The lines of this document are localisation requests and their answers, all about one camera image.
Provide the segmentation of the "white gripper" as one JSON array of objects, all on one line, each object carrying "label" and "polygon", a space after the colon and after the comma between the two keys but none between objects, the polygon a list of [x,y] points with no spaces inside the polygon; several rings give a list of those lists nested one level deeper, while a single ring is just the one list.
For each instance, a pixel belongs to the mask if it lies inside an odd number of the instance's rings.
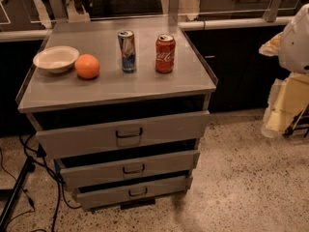
[{"label": "white gripper", "polygon": [[261,133],[277,137],[309,104],[309,75],[292,72],[284,80],[275,79],[270,88]]}]

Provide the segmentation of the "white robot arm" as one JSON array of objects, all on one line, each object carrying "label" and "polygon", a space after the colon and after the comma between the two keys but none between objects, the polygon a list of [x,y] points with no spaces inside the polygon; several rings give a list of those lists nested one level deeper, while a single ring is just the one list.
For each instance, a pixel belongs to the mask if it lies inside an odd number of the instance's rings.
[{"label": "white robot arm", "polygon": [[272,138],[283,134],[309,104],[309,4],[259,53],[277,56],[280,67],[290,72],[284,80],[275,79],[268,95],[261,133]]}]

